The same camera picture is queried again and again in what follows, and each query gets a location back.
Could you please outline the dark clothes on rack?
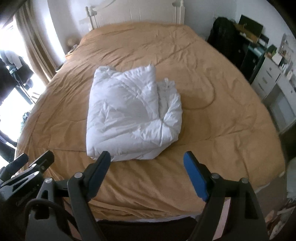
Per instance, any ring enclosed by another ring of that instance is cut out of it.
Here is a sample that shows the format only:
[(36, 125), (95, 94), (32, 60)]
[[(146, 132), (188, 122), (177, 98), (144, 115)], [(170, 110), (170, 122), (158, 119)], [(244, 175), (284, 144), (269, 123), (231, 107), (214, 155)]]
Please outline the dark clothes on rack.
[(33, 104), (27, 91), (33, 87), (34, 72), (15, 52), (1, 50), (1, 104), (15, 88), (28, 104)]

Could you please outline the white drawer cabinet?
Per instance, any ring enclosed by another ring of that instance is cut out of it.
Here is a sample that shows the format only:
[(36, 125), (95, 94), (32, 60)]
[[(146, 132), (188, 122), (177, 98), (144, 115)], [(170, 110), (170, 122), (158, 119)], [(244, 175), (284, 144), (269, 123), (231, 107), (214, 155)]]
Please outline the white drawer cabinet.
[(262, 66), (251, 84), (269, 110), (278, 131), (282, 134), (295, 124), (295, 87), (270, 58)]

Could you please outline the small bedside lamp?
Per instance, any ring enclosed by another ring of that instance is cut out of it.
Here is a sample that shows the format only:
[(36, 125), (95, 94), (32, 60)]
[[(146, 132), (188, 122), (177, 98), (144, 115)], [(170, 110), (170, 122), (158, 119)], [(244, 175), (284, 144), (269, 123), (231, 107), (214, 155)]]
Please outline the small bedside lamp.
[(77, 38), (71, 37), (71, 38), (69, 38), (67, 40), (66, 44), (67, 44), (67, 47), (69, 48), (69, 51), (68, 52), (70, 53), (70, 52), (73, 52), (76, 49), (76, 47), (79, 44), (79, 41), (78, 41)]

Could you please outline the beige window curtain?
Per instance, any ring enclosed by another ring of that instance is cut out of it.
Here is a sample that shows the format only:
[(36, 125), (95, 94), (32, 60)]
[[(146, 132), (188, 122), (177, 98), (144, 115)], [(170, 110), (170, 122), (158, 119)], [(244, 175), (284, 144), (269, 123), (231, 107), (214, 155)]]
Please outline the beige window curtain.
[(30, 1), (22, 4), (15, 13), (15, 20), (34, 73), (44, 85), (48, 85), (56, 73), (57, 66), (43, 42)]

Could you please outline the black bag on shelf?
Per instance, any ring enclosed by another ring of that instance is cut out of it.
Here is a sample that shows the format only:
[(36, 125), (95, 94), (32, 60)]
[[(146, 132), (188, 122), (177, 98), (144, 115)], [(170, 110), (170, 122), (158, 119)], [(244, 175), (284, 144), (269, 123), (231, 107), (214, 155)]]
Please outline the black bag on shelf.
[(231, 62), (239, 56), (240, 34), (234, 23), (225, 17), (215, 19), (207, 42)]

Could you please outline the white bed headboard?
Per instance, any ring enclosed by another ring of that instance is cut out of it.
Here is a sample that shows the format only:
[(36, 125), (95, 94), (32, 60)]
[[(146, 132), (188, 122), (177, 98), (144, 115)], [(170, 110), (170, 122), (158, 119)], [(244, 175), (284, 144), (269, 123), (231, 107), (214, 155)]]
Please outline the white bed headboard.
[(86, 17), (79, 24), (86, 24), (94, 30), (109, 24), (156, 22), (184, 24), (184, 1), (102, 1), (100, 4), (85, 7)]

